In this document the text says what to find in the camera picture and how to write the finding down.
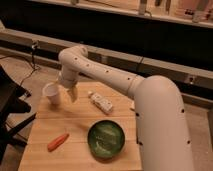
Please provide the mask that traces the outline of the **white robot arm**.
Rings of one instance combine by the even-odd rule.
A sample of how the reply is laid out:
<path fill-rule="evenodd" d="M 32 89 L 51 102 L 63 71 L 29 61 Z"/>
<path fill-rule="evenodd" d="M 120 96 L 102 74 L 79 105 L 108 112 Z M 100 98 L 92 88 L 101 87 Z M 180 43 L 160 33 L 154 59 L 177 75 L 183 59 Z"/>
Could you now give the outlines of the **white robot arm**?
<path fill-rule="evenodd" d="M 183 98 L 173 81 L 94 62 L 83 45 L 62 50 L 58 59 L 58 82 L 64 87 L 73 89 L 83 73 L 134 101 L 143 171 L 195 171 Z"/>

